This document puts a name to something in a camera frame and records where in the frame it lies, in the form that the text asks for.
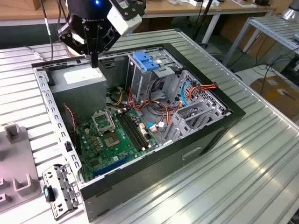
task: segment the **expansion slot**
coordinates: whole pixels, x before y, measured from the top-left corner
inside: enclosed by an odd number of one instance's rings
[[[125,132],[133,142],[135,148],[138,151],[145,150],[148,147],[148,143],[146,142],[138,128],[135,126],[135,124],[132,122],[131,118],[126,114],[120,114],[118,116],[118,119],[125,129]]]

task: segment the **motherboard chip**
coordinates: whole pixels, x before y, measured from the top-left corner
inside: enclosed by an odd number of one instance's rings
[[[103,138],[108,148],[120,143],[120,139],[115,132],[104,134]]]
[[[95,166],[99,165],[100,162],[99,162],[99,160],[93,160],[93,161],[90,162],[90,164],[91,164],[93,167],[95,167]]]

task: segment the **metal workbench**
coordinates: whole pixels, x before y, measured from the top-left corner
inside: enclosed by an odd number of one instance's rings
[[[183,33],[134,34],[113,49],[163,42],[216,81],[246,115],[210,152],[93,223],[287,223],[299,207],[298,127]],[[33,48],[50,57],[48,45]],[[54,50],[54,59],[67,57],[62,44]],[[41,173],[65,160],[30,67],[38,60],[26,48],[1,50],[0,58],[0,129],[12,122],[28,128],[43,186]],[[54,222],[43,194],[0,217],[11,224]],[[82,205],[61,223],[87,223]]]
[[[233,55],[236,48],[239,46],[241,40],[246,35],[246,32],[250,26],[256,28],[254,34],[249,39],[247,45],[243,49],[243,52],[246,52],[257,38],[257,36],[263,32],[266,35],[272,37],[274,40],[287,47],[290,50],[294,50],[295,53],[299,53],[299,41],[294,38],[294,34],[299,33],[299,23],[285,21],[281,18],[280,15],[268,16],[268,17],[252,17],[248,18],[243,28],[241,29],[238,37],[227,53],[223,64],[227,65],[231,56]]]

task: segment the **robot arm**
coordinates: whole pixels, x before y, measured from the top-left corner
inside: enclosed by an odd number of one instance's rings
[[[145,1],[67,0],[69,17],[58,31],[59,39],[79,54],[90,55],[93,68],[98,54],[109,50],[120,38],[142,22]],[[84,40],[74,39],[77,34]]]

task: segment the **yellow wire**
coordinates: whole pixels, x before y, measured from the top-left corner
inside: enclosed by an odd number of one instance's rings
[[[123,91],[121,91],[120,99],[114,104],[114,106],[117,106],[121,103],[122,95],[123,95]]]

